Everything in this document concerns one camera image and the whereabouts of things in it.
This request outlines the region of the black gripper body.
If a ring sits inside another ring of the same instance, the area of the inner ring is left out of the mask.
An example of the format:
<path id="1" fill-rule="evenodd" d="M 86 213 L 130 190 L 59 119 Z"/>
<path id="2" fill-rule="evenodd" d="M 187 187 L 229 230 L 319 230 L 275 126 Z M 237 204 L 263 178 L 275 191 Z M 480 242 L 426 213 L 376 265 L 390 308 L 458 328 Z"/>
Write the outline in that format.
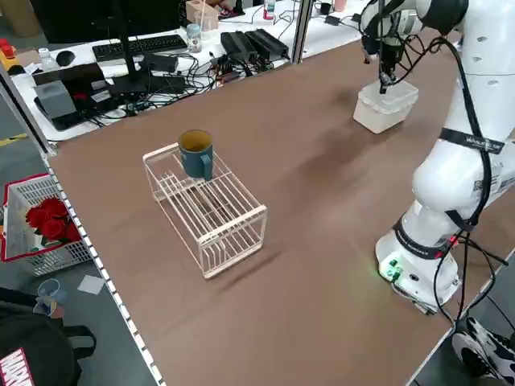
<path id="1" fill-rule="evenodd" d="M 365 64 L 371 64 L 377 58 L 377 41 L 375 38 L 362 35 L 361 49 L 363 51 Z"/>
<path id="2" fill-rule="evenodd" d="M 393 43 L 380 42 L 380 63 L 381 70 L 388 76 L 392 76 L 395 67 L 402 61 L 404 43 L 394 41 Z"/>

